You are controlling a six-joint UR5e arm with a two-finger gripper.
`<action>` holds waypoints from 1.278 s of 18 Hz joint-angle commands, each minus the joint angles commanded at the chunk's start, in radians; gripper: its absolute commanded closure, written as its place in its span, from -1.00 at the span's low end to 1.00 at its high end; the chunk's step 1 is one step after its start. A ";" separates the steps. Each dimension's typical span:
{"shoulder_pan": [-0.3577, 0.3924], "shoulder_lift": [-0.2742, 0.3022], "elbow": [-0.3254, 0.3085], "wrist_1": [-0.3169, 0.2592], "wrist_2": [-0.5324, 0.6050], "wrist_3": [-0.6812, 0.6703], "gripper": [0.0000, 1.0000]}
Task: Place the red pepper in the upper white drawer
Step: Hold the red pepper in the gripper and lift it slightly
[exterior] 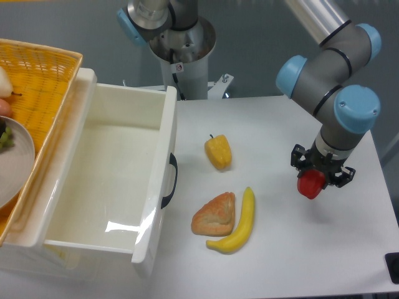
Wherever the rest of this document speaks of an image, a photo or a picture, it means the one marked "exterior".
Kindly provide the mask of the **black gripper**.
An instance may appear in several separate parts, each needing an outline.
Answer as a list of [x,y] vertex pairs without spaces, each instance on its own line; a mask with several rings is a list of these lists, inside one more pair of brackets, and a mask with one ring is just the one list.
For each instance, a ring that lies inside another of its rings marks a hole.
[[334,159],[332,153],[324,156],[315,146],[307,150],[296,144],[291,151],[291,166],[298,171],[297,177],[316,170],[325,176],[324,189],[327,186],[341,188],[353,180],[356,170],[347,166],[342,168],[344,162],[344,159]]

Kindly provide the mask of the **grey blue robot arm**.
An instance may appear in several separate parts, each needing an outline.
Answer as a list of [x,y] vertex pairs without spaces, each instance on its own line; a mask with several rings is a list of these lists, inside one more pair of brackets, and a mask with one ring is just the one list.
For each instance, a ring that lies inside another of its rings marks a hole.
[[[312,60],[293,56],[276,77],[278,89],[322,125],[309,149],[295,145],[291,153],[297,189],[313,199],[355,175],[345,162],[374,126],[380,101],[371,89],[345,86],[345,81],[375,58],[382,42],[374,27],[353,24],[333,1],[286,5],[321,48]],[[196,1],[130,1],[118,10],[117,19],[134,44],[150,46],[164,86],[175,87],[180,100],[209,98],[208,57],[216,34],[198,14]]]

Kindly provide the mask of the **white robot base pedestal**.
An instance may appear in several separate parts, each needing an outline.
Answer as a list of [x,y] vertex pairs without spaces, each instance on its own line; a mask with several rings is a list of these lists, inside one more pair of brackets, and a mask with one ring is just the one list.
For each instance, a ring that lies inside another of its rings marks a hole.
[[207,99],[208,59],[215,45],[215,29],[203,17],[187,31],[168,29],[149,42],[164,86],[174,86],[180,100]]

